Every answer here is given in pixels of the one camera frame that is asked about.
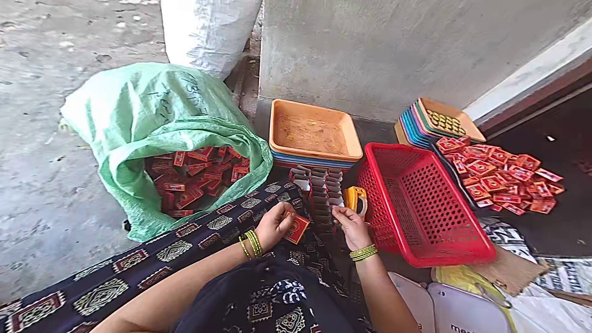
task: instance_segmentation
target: green sack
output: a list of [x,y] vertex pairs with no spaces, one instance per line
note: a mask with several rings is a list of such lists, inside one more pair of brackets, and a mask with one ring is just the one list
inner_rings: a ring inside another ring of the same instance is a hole
[[175,220],[160,212],[161,199],[144,170],[145,157],[228,145],[250,158],[251,172],[209,210],[256,189],[273,163],[267,142],[253,134],[230,90],[197,69],[136,63],[100,72],[66,98],[61,112],[91,146],[101,181],[127,213],[128,237],[138,242],[190,218]]

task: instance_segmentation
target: dark patterned clothing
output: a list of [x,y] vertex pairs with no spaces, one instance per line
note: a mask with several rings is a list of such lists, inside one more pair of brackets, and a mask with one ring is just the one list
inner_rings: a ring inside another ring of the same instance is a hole
[[[4,305],[0,308],[0,333],[89,332],[98,322],[158,281],[237,242],[238,235],[253,229],[278,201],[291,203],[298,214],[311,220],[296,185],[291,182],[264,185],[199,219],[103,260],[40,292]],[[319,283],[347,297],[343,279],[311,228],[306,230],[298,245],[282,240],[268,255],[307,269],[319,279]],[[294,290],[287,296],[294,302],[290,304],[301,302],[306,294],[299,293],[300,286],[293,282],[285,281],[276,288]],[[253,306],[253,316],[263,316],[264,312],[265,309]]]
[[249,261],[206,284],[174,333],[373,332],[353,303],[334,288],[278,256]]

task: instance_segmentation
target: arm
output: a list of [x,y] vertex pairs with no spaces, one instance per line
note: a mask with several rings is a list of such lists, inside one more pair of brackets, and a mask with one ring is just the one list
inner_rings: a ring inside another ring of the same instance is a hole
[[[255,233],[263,251],[269,251],[292,227],[294,214],[289,203],[278,203],[263,216]],[[249,241],[243,242],[252,258]],[[228,246],[193,265],[187,266],[139,294],[112,313],[92,333],[168,332],[200,289],[220,274],[247,261],[239,243]]]
[[[372,245],[366,223],[353,210],[333,206],[333,216],[341,224],[352,251]],[[356,262],[370,319],[379,333],[420,333],[411,311],[392,283],[378,254]]]

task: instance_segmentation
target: woman's left hand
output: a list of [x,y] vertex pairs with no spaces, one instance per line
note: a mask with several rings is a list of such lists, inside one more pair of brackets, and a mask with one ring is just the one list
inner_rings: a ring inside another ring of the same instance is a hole
[[267,252],[273,248],[290,228],[292,228],[295,215],[296,211],[287,202],[278,203],[263,215],[261,222],[259,222],[259,225],[255,229],[263,252]]

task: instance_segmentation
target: yellow tape dispenser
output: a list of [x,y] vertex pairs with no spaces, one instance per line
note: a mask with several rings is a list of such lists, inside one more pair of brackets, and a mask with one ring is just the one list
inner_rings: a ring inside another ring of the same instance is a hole
[[343,203],[351,208],[362,218],[368,210],[368,201],[366,200],[366,190],[361,187],[352,186],[343,192]]

